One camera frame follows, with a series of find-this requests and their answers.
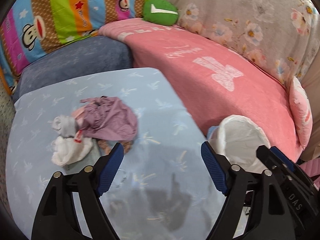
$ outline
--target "pink towel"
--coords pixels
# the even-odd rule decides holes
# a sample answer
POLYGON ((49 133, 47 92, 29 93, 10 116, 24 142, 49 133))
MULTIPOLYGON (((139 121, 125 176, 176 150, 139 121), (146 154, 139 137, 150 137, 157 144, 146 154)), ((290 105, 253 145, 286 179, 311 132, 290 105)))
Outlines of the pink towel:
POLYGON ((99 35, 127 44, 135 67, 159 69, 204 134, 229 115, 244 115, 271 145, 294 162, 299 158, 302 147, 285 89, 239 54, 177 26, 139 18, 108 23, 99 35))

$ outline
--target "blue bedsheet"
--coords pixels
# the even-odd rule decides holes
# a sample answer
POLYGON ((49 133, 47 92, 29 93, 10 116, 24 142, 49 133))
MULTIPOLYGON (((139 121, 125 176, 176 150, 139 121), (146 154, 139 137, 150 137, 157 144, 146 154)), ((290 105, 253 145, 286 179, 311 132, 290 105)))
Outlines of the blue bedsheet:
MULTIPOLYGON (((44 189, 55 171, 52 120, 69 115, 89 97, 118 96, 138 117, 139 132, 101 203, 120 239, 205 240, 225 197, 203 163, 205 141, 174 90, 156 69, 140 68, 78 77, 23 95, 15 104, 6 181, 15 222, 31 237, 44 189)), ((83 233, 90 236, 79 199, 83 233)))

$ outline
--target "green pillow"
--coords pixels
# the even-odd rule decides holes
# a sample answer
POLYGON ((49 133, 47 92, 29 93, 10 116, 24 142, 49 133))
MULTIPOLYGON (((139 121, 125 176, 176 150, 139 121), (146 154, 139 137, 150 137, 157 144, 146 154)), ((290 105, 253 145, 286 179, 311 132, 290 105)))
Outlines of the green pillow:
POLYGON ((143 7, 143 20, 164 26, 174 25, 178 10, 166 0, 148 0, 143 7))

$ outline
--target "white sock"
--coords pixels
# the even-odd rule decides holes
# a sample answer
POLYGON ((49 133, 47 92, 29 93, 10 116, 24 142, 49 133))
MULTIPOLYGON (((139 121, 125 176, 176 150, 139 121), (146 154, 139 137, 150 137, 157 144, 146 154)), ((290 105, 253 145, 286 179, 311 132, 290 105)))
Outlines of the white sock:
POLYGON ((64 138, 76 135, 76 120, 70 116, 60 115, 53 120, 52 128, 64 138))
POLYGON ((92 148, 92 138, 83 137, 82 131, 77 133, 75 138, 63 138, 59 136, 55 140, 55 152, 52 162, 63 167, 82 160, 92 148))

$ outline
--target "metal screw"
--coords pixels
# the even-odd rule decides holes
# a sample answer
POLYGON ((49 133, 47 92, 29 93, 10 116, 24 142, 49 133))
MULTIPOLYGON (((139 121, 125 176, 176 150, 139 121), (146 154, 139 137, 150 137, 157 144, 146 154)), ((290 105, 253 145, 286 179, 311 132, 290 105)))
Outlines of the metal screw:
POLYGON ((56 171, 56 172, 53 174, 53 176, 54 176, 55 178, 58 178, 58 177, 61 176, 61 172, 60 172, 60 171, 56 171))
POLYGON ((237 165, 237 164, 234 164, 234 165, 231 166, 231 169, 232 169, 233 171, 239 171, 239 170, 240 170, 240 166, 237 165))
POLYGON ((270 170, 265 170, 264 171, 264 174, 266 174, 267 176, 271 176, 272 175, 272 172, 270 170))
POLYGON ((86 166, 85 168, 84 168, 84 171, 85 172, 91 172, 93 170, 93 167, 92 166, 86 166))

